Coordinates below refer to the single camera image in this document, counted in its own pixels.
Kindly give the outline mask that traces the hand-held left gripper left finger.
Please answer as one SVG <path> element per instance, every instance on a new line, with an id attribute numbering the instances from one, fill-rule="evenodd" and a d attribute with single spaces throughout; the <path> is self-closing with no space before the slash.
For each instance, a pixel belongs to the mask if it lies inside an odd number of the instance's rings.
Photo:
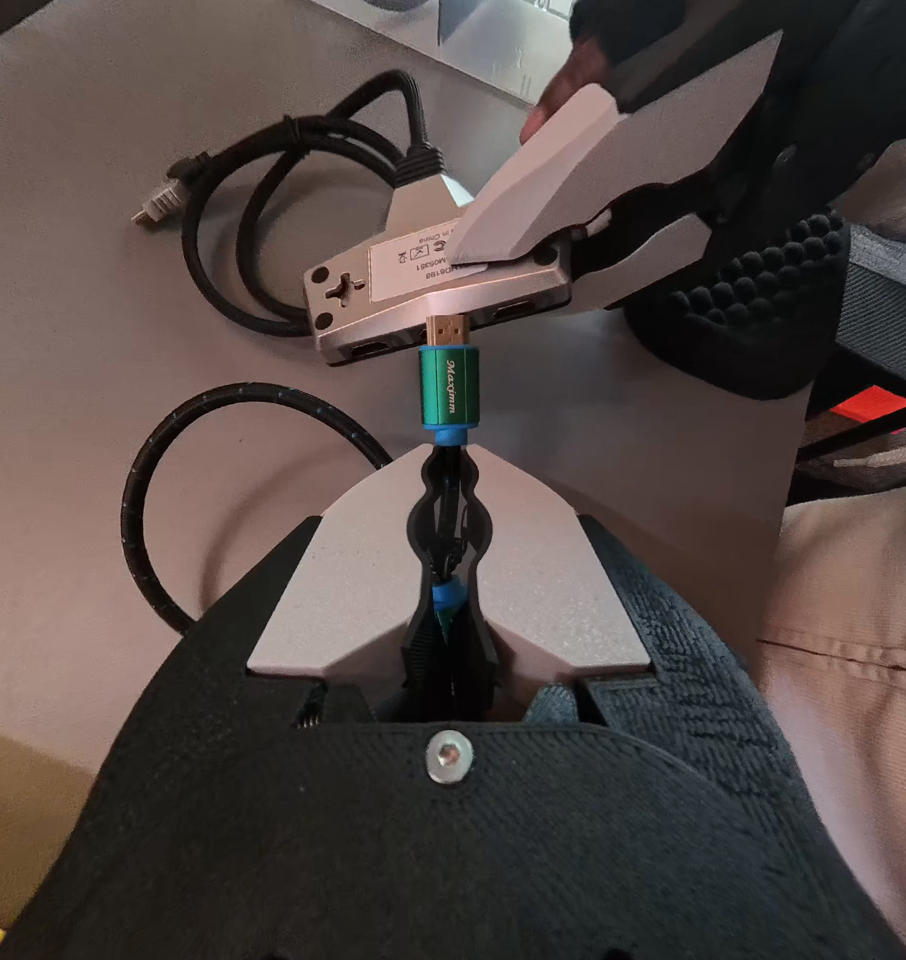
<path id="1" fill-rule="evenodd" d="M 425 494 L 423 444 L 327 508 L 246 666 L 257 676 L 355 685 L 372 707 L 401 689 L 401 645 L 421 601 L 407 532 Z"/>

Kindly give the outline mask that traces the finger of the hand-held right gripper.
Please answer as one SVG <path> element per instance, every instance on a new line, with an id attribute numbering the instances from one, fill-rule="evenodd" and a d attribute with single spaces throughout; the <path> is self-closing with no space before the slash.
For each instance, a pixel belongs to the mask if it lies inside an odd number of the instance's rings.
<path id="1" fill-rule="evenodd" d="M 670 206 L 609 206 L 573 226 L 573 310 L 616 306 L 699 261 L 711 226 Z"/>
<path id="2" fill-rule="evenodd" d="M 777 30 L 637 112 L 597 84 L 580 89 L 491 177 L 460 218 L 460 263 L 519 259 L 646 186 L 713 162 L 764 92 Z"/>

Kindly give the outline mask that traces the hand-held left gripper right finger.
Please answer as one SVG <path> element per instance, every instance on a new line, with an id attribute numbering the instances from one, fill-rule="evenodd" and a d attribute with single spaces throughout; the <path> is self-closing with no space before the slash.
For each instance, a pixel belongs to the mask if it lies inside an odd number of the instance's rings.
<path id="1" fill-rule="evenodd" d="M 483 447 L 467 452 L 491 523 L 476 595 L 507 699 L 527 707 L 549 685 L 647 671 L 651 657 L 576 510 Z"/>

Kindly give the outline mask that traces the silver HDMI splitter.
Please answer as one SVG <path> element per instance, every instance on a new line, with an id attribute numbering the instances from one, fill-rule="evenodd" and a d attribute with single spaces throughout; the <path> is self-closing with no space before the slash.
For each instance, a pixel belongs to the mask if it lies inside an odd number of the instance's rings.
<path id="1" fill-rule="evenodd" d="M 363 167 L 391 188 L 391 198 L 379 233 L 305 271 L 301 307 L 264 286 L 259 228 L 279 187 L 315 154 Z M 277 160 L 246 202 L 234 247 L 243 287 L 267 310 L 260 316 L 215 286 L 199 253 L 199 229 L 221 184 L 272 155 Z M 245 330 L 310 337 L 325 363 L 342 366 L 425 344 L 432 316 L 458 315 L 468 330 L 478 330 L 570 302 L 571 242 L 564 235 L 514 260 L 463 266 L 450 261 L 449 241 L 471 202 L 429 142 L 416 82 L 391 69 L 363 82 L 325 114 L 286 115 L 218 153 L 183 157 L 132 221 L 151 230 L 179 219 L 183 258 L 207 303 Z"/>

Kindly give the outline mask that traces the person's right forearm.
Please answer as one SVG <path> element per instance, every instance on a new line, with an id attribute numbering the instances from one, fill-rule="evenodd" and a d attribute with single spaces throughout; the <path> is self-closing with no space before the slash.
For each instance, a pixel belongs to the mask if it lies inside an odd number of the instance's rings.
<path id="1" fill-rule="evenodd" d="M 879 156 L 839 198 L 837 209 L 875 234 L 906 242 L 906 138 Z"/>

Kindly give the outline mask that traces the grey desk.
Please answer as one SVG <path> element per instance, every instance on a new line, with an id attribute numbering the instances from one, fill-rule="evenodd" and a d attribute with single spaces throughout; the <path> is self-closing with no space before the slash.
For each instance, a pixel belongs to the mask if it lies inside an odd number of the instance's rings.
<path id="1" fill-rule="evenodd" d="M 411 351 L 329 368 L 308 340 L 243 330 L 197 292 L 175 229 L 132 223 L 178 158 L 323 112 L 392 67 L 478 192 L 517 149 L 524 106 L 310 2 L 55 2 L 0 36 L 0 928 L 177 642 L 120 545 L 154 427 L 208 388 L 271 381 L 392 456 L 424 440 Z M 603 522 L 750 658 L 805 400 L 715 390 L 615 313 L 478 342 L 476 441 Z"/>

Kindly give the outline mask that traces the person's right hand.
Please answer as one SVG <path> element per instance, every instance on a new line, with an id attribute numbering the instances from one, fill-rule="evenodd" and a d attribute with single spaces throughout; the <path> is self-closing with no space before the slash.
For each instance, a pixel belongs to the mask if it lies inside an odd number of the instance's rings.
<path id="1" fill-rule="evenodd" d="M 527 143 L 579 90 L 590 85 L 605 87 L 611 66 L 595 38 L 573 43 L 563 66 L 547 83 L 531 109 L 519 133 L 519 143 Z"/>

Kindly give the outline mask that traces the black mesh office chair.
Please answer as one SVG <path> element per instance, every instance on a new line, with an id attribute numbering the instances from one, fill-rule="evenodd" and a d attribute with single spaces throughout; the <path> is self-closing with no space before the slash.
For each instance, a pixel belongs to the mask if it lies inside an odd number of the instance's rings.
<path id="1" fill-rule="evenodd" d="M 906 487 L 906 429 L 853 446 L 830 440 L 831 407 L 874 385 L 906 398 L 906 245 L 857 229 L 836 347 L 811 390 L 788 505 Z"/>

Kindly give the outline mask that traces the red plastic object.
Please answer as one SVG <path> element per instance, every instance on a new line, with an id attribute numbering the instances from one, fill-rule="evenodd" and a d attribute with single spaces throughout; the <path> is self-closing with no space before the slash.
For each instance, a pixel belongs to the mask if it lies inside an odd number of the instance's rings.
<path id="1" fill-rule="evenodd" d="M 829 412 L 837 426 L 829 439 L 842 440 L 844 447 L 872 443 L 906 429 L 906 397 L 876 385 L 856 391 Z"/>

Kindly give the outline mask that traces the person's cream sweater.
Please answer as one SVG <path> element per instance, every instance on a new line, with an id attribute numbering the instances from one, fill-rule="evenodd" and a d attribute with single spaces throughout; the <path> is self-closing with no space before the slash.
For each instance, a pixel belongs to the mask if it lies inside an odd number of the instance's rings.
<path id="1" fill-rule="evenodd" d="M 756 683 L 906 945 L 906 486 L 785 510 Z"/>

